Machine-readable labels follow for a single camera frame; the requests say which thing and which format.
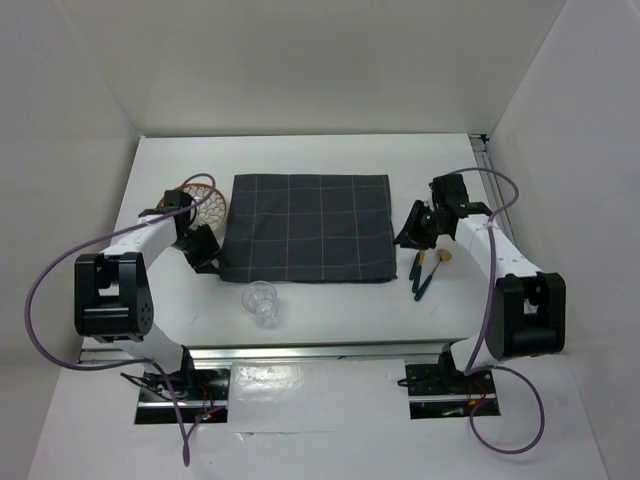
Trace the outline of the gold fork green handle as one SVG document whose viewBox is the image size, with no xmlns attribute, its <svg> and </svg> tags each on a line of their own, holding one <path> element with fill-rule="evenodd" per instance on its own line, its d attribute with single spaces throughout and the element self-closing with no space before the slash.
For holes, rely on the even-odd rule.
<svg viewBox="0 0 640 480">
<path fill-rule="evenodd" d="M 418 268 L 421 266 L 422 258 L 423 258 L 423 251 L 419 250 L 414 257 L 412 267 L 410 269 L 410 273 L 408 277 L 410 281 L 413 281 L 416 278 L 418 273 Z"/>
</svg>

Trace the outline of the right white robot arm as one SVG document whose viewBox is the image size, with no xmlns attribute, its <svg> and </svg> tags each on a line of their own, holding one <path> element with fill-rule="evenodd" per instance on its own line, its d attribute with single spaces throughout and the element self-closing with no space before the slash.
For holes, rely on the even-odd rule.
<svg viewBox="0 0 640 480">
<path fill-rule="evenodd" d="M 436 379 L 460 391 L 475 374 L 504 361 L 561 352 L 566 340 L 566 282 L 529 261 L 481 202 L 432 208 L 414 202 L 395 243 L 428 250 L 448 236 L 466 250 L 488 280 L 485 312 L 474 336 L 445 347 Z"/>
</svg>

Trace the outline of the floral plate brown rim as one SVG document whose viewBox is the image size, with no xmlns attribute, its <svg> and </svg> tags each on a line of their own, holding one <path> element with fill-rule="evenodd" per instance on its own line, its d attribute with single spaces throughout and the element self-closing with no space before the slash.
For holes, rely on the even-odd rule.
<svg viewBox="0 0 640 480">
<path fill-rule="evenodd" d="M 213 233 L 216 233 L 224 226 L 228 214 L 227 201 L 216 187 L 205 183 L 188 182 L 175 187 L 175 190 L 188 194 L 192 204 L 200 202 L 208 195 L 207 201 L 199 207 L 177 216 L 177 221 L 183 228 L 195 230 L 199 226 L 207 225 Z"/>
</svg>

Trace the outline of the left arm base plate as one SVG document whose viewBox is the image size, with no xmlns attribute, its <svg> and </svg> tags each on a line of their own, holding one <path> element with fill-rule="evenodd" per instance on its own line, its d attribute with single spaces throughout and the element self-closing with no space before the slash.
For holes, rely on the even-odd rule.
<svg viewBox="0 0 640 480">
<path fill-rule="evenodd" d="M 145 372 L 141 376 L 122 374 L 122 377 L 139 388 L 135 424 L 177 423 L 169 389 L 159 374 Z M 230 377 L 230 369 L 223 367 L 194 370 L 189 385 L 173 381 L 183 422 L 226 423 Z"/>
</svg>

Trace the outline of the gold spoon green handle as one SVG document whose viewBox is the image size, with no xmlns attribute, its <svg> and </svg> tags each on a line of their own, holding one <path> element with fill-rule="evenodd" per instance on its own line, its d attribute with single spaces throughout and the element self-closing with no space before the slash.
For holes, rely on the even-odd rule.
<svg viewBox="0 0 640 480">
<path fill-rule="evenodd" d="M 426 279 L 424 281 L 422 281 L 421 283 L 418 284 L 417 288 L 415 289 L 414 300 L 416 302 L 420 301 L 422 299 L 422 297 L 424 296 L 426 290 L 428 289 L 428 287 L 430 286 L 434 276 L 436 275 L 436 272 L 437 272 L 438 268 L 443 263 L 446 263 L 446 262 L 450 261 L 451 258 L 452 258 L 451 252 L 449 250 L 447 250 L 447 249 L 444 249 L 444 248 L 439 249 L 437 251 L 437 255 L 438 255 L 438 261 L 434 265 L 432 271 L 430 272 L 430 274 L 426 277 Z"/>
</svg>

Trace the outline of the clear drinking glass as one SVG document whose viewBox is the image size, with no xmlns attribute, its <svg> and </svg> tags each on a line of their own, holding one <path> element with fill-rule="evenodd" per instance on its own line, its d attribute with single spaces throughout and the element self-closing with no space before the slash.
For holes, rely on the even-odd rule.
<svg viewBox="0 0 640 480">
<path fill-rule="evenodd" d="M 247 314 L 263 327 L 275 325 L 279 304 L 275 287 L 266 281 L 248 284 L 241 296 L 241 303 Z"/>
</svg>

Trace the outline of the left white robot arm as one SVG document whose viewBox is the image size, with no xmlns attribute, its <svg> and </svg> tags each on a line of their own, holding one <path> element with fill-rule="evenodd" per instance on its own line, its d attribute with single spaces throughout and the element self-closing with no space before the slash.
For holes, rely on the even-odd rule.
<svg viewBox="0 0 640 480">
<path fill-rule="evenodd" d="M 194 362 L 187 347 L 154 323 L 147 268 L 169 248 L 182 252 L 198 274 L 218 274 L 228 261 L 212 229 L 186 207 L 145 210 L 118 235 L 108 248 L 75 261 L 76 331 L 113 344 L 134 360 L 147 360 L 147 371 L 164 371 L 166 392 L 187 398 L 197 387 Z"/>
</svg>

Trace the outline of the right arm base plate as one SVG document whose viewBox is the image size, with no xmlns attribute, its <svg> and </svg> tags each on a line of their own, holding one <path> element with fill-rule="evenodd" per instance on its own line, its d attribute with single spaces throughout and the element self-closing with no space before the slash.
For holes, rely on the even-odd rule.
<svg viewBox="0 0 640 480">
<path fill-rule="evenodd" d="M 443 374 L 435 364 L 407 364 L 397 385 L 407 391 L 412 420 L 500 416 L 491 373 Z"/>
</svg>

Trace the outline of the dark grey checked cloth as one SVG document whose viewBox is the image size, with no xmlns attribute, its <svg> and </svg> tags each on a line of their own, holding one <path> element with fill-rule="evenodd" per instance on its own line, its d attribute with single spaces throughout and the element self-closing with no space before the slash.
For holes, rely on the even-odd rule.
<svg viewBox="0 0 640 480">
<path fill-rule="evenodd" d="M 222 280 L 386 283 L 396 277 L 385 175 L 242 174 L 234 178 Z"/>
</svg>

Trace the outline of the gold knife green handle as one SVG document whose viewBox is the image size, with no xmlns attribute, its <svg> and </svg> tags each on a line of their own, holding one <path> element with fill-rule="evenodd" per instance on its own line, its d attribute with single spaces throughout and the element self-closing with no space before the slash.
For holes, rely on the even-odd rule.
<svg viewBox="0 0 640 480">
<path fill-rule="evenodd" d="M 411 271 L 410 271 L 409 280 L 412 282 L 411 291 L 413 294 L 415 294 L 420 287 L 424 256 L 425 256 L 424 250 L 420 250 L 416 254 Z"/>
</svg>

